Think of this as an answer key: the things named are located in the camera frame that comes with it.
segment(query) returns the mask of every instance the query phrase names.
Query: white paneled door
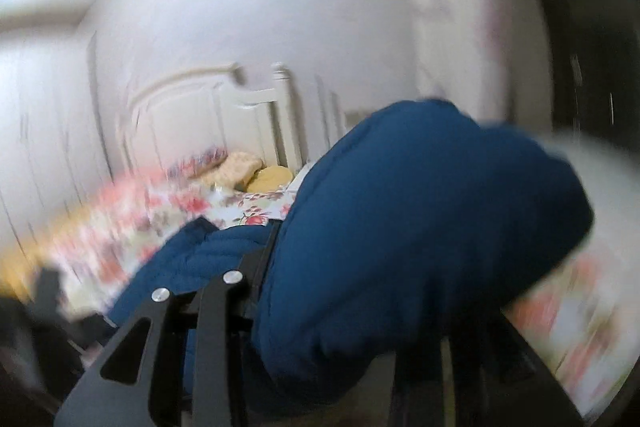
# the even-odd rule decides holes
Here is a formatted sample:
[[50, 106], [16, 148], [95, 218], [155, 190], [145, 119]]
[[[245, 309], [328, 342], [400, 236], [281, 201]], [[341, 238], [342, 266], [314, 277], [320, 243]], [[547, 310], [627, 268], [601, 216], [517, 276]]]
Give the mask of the white paneled door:
[[35, 239], [110, 179], [87, 49], [72, 31], [0, 39], [0, 255]]

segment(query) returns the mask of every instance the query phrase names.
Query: bed post finial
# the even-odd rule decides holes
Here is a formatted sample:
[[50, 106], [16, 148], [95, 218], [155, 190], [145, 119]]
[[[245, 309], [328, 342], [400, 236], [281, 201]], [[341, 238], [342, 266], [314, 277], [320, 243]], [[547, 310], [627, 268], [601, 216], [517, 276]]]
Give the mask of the bed post finial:
[[293, 111], [291, 75], [282, 62], [273, 66], [273, 82], [278, 93], [277, 116], [282, 133], [282, 145], [287, 168], [296, 174], [302, 168], [300, 141], [296, 130], [296, 118]]

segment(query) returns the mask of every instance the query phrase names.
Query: beige pillow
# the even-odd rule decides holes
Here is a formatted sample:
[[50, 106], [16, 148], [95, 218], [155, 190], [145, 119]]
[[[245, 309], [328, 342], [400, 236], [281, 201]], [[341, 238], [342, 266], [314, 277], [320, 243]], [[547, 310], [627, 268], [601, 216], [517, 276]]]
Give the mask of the beige pillow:
[[258, 156], [248, 152], [232, 152], [219, 167], [201, 176], [200, 181], [205, 185], [244, 190], [255, 171], [261, 167], [262, 160]]

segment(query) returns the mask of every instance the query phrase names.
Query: headboard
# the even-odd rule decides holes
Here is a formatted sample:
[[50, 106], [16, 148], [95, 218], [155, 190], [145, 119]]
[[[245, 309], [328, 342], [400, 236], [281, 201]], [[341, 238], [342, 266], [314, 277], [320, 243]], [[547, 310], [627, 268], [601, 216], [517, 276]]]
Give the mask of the headboard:
[[186, 71], [137, 93], [118, 122], [126, 168], [167, 168], [219, 145], [297, 172], [302, 160], [289, 72], [275, 64], [273, 87], [247, 90], [238, 85], [237, 68]]

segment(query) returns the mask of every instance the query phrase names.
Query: metal bolt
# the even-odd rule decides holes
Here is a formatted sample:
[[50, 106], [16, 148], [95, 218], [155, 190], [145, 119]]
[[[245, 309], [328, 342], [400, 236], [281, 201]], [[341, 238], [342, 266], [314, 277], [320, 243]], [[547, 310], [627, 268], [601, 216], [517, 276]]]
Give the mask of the metal bolt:
[[242, 272], [238, 270], [229, 270], [222, 276], [222, 280], [227, 284], [238, 284], [242, 280]]
[[157, 288], [151, 294], [151, 298], [155, 302], [164, 302], [169, 298], [171, 292], [167, 288]]

